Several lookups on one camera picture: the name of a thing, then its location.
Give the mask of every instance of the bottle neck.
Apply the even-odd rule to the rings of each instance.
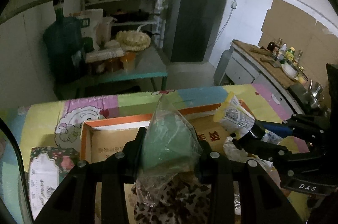
[[[55,11],[56,20],[61,21],[64,18],[64,16],[63,16],[63,4],[54,5],[54,11]]]

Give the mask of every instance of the open shallow box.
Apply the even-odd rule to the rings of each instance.
[[[223,143],[229,133],[213,121],[215,110],[220,104],[190,107],[179,112],[194,126],[200,139],[209,142],[213,151],[223,152]],[[135,139],[140,127],[148,127],[151,114],[117,117],[88,121],[82,125],[80,159],[89,163],[104,161],[112,154],[122,151],[128,141]],[[133,185],[125,184],[125,198],[130,223],[134,220],[136,196],[131,193]],[[100,218],[101,183],[97,183],[95,213]]]

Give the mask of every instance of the leopard print fabric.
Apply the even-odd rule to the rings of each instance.
[[[134,218],[138,224],[204,224],[210,210],[211,185],[199,184],[193,174],[176,175],[163,189],[155,207],[137,202]]]

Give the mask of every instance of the white cable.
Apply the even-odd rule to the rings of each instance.
[[[207,48],[210,47],[210,46],[212,46],[212,45],[215,45],[215,44],[217,43],[219,37],[220,37],[221,34],[223,33],[224,29],[226,28],[226,26],[227,26],[227,24],[228,24],[228,22],[229,22],[229,20],[230,20],[230,18],[231,18],[231,15],[232,15],[233,10],[234,10],[234,9],[231,7],[231,11],[230,11],[229,17],[228,17],[228,19],[226,20],[226,22],[225,22],[224,26],[222,27],[222,29],[217,33],[216,40],[215,40],[212,44],[209,44],[209,45],[207,46]]]

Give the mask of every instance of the silver bolt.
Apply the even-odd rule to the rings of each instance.
[[[212,152],[210,153],[210,157],[211,157],[211,158],[218,158],[218,157],[219,157],[219,153],[216,152],[216,151],[212,151]]]
[[[115,153],[115,157],[116,157],[117,159],[121,159],[121,158],[124,157],[124,153],[123,153],[122,151],[119,151],[119,152]]]
[[[79,167],[79,168],[82,168],[82,167],[84,167],[84,166],[86,166],[87,165],[87,161],[85,161],[85,160],[80,160],[78,163],[77,163],[77,166]]]
[[[257,167],[257,161],[256,160],[249,160],[248,164],[249,164],[250,167],[253,167],[253,168]]]

